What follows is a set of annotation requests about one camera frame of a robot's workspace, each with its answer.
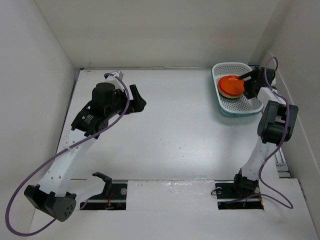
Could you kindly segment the orange plate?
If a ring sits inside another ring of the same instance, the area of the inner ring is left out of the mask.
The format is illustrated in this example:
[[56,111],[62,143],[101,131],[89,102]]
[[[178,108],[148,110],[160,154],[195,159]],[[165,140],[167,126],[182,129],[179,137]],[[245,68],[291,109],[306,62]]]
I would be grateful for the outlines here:
[[228,98],[228,99],[237,99],[237,98],[239,98],[239,97],[241,96],[241,94],[239,94],[239,95],[229,95],[229,94],[225,93],[225,92],[222,90],[222,88],[221,88],[221,86],[220,86],[219,83],[217,84],[217,88],[218,88],[218,92],[219,92],[223,97],[225,97],[225,98]]
[[237,97],[245,92],[244,82],[237,75],[227,75],[218,81],[218,87],[225,95]]

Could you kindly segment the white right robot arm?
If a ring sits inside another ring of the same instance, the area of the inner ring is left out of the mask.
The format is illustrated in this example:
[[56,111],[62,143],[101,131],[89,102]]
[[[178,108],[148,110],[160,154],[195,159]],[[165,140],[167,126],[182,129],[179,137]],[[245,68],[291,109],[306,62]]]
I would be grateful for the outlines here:
[[247,99],[257,98],[263,104],[262,117],[257,127],[258,141],[248,161],[235,175],[231,191],[237,197],[255,193],[262,183],[262,167],[283,143],[292,137],[299,108],[289,104],[277,89],[271,86],[276,71],[270,68],[256,68],[239,78],[244,81],[244,95]]

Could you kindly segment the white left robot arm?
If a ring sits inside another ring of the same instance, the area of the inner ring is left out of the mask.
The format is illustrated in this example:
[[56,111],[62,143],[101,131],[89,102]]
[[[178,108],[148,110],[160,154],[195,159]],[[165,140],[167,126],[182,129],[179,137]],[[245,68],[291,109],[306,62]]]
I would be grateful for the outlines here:
[[37,185],[28,185],[25,197],[41,212],[55,220],[66,221],[77,206],[85,200],[98,196],[108,198],[112,192],[112,179],[100,172],[93,173],[83,183],[71,185],[77,165],[96,142],[109,120],[121,114],[142,112],[146,101],[137,86],[130,85],[132,99],[126,92],[109,82],[101,82],[92,90],[91,100],[76,115],[71,124],[67,152],[57,157]]

